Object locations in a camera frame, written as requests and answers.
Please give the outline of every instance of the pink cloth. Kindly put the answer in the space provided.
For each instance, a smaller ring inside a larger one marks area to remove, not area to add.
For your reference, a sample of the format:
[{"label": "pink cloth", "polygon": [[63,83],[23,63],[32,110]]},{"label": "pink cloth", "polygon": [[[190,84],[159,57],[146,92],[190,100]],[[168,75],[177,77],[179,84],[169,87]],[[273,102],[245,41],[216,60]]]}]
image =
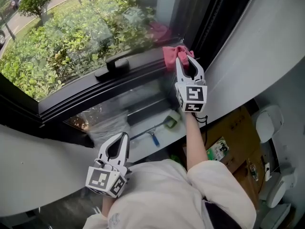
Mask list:
[{"label": "pink cloth", "polygon": [[152,38],[155,42],[168,40],[171,37],[171,30],[167,26],[162,25],[156,21],[150,22],[149,34],[152,34]]},{"label": "pink cloth", "polygon": [[189,68],[189,61],[187,55],[194,57],[194,52],[189,51],[185,46],[177,47],[163,47],[164,61],[168,71],[175,71],[176,69],[176,58],[179,57],[183,67]]}]

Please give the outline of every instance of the window glass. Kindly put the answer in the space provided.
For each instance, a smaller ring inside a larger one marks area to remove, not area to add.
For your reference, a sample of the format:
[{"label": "window glass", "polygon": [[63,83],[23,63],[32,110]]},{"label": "window glass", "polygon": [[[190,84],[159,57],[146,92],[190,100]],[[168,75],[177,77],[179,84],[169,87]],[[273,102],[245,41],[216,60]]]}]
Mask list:
[{"label": "window glass", "polygon": [[95,146],[100,146],[110,136],[127,132],[130,127],[148,117],[178,106],[174,90],[175,75],[167,73],[90,109],[67,121],[89,134]]},{"label": "window glass", "polygon": [[0,0],[0,73],[37,101],[173,37],[177,0]]}]

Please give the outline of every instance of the cardboard box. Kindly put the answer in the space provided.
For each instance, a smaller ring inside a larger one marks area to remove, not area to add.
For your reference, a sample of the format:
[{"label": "cardboard box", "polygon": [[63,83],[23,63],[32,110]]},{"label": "cardboard box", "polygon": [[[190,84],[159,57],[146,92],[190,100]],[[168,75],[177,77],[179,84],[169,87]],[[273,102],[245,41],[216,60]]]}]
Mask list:
[{"label": "cardboard box", "polygon": [[[246,194],[251,199],[254,207],[258,209],[259,198],[258,191],[264,183],[264,165],[261,160],[262,152],[260,148],[257,148],[243,164],[233,173],[233,176],[243,187]],[[255,165],[258,181],[255,181],[250,172],[250,163]]]},{"label": "cardboard box", "polygon": [[222,118],[208,130],[206,150],[223,137],[229,151],[221,162],[233,173],[257,149],[260,139],[247,109],[242,106]]}]

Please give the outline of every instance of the electrical outlet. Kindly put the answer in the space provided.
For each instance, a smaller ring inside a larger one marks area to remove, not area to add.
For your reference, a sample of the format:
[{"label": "electrical outlet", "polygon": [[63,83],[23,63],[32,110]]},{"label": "electrical outlet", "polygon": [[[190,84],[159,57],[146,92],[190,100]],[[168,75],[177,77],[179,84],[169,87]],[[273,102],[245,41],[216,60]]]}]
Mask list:
[{"label": "electrical outlet", "polygon": [[270,175],[270,163],[265,164],[265,181],[268,181],[272,176]]}]

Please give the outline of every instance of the green bush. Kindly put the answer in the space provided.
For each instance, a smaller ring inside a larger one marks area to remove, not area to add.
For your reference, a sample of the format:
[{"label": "green bush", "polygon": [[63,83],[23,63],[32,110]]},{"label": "green bush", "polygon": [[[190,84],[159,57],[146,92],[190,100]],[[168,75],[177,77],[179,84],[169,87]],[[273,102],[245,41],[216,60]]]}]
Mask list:
[{"label": "green bush", "polygon": [[[105,65],[105,58],[135,47],[150,47],[147,22],[153,11],[135,6],[135,0],[96,0],[58,7],[44,26],[32,29],[9,47],[0,60],[0,72],[36,100],[65,83]],[[129,21],[138,13],[139,21]]]},{"label": "green bush", "polygon": [[24,16],[36,16],[43,18],[51,0],[22,0],[19,13]]}]

